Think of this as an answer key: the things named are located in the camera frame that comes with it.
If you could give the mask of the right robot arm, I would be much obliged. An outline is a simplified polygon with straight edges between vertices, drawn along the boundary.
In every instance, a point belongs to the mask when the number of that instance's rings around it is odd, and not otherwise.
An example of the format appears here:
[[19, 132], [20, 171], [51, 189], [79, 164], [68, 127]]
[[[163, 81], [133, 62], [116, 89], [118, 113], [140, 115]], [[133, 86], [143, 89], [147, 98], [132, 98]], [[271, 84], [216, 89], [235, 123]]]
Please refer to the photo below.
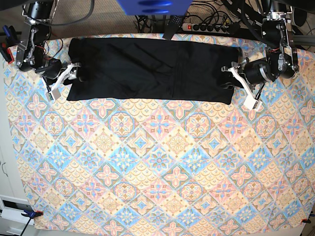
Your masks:
[[55, 54], [48, 55], [50, 50], [48, 40], [53, 34], [52, 20], [57, 3], [56, 0], [37, 0], [22, 4], [25, 28], [17, 48], [16, 65], [20, 71], [34, 71], [47, 86], [55, 84], [62, 73], [65, 73], [61, 78], [61, 83], [64, 85], [72, 84], [74, 81], [87, 80], [81, 63], [72, 63], [72, 68], [66, 72], [68, 65], [55, 58], [63, 49], [62, 39]]

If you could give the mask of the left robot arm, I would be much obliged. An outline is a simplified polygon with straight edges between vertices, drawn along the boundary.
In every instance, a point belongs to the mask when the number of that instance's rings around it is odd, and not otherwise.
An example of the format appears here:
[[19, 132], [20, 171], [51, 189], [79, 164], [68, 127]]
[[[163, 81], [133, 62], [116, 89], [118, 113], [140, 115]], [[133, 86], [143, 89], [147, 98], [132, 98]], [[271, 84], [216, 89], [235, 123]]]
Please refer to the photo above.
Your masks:
[[250, 89], [256, 85], [263, 87], [267, 82], [274, 82], [279, 76], [291, 78], [299, 70], [296, 48], [293, 47], [290, 30], [290, 20], [286, 5], [275, 0], [256, 2], [258, 13], [263, 17], [261, 33], [258, 33], [246, 17], [244, 0], [238, 1], [239, 15], [252, 35], [266, 45], [266, 57], [250, 62], [233, 64], [241, 80], [229, 76], [226, 83], [221, 84], [225, 89], [234, 87], [245, 88], [245, 82]]

